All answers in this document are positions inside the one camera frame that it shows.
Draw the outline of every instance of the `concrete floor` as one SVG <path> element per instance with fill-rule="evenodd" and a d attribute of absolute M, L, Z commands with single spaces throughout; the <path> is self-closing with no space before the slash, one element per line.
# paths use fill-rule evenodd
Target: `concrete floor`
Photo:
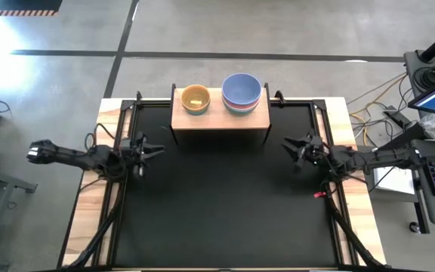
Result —
<path fill-rule="evenodd" d="M 10 271 L 57 263 L 81 171 L 32 165 L 31 141 L 50 138 L 83 148 L 95 123 L 114 57 L 7 55 L 16 49 L 116 51 L 131 0 L 63 0 L 57 17 L 0 17 L 0 99 L 11 105 L 0 122 L 0 172 L 39 184 L 16 192 L 18 204 L 0 227 L 0 259 Z M 239 52 L 399 57 L 435 41 L 435 1 L 421 0 L 141 0 L 126 51 Z M 401 63 L 337 61 L 124 58 L 112 97 L 168 97 L 171 83 L 219 86 L 247 72 L 286 96 L 342 96 L 350 100 L 404 72 Z M 371 97 L 349 106 L 363 107 Z M 381 100 L 398 105 L 394 89 Z M 411 119 L 418 115 L 405 110 Z M 375 118 L 380 109 L 371 107 Z M 382 145 L 383 125 L 369 130 Z M 387 263 L 435 270 L 432 234 L 407 229 L 411 203 L 372 202 Z"/>

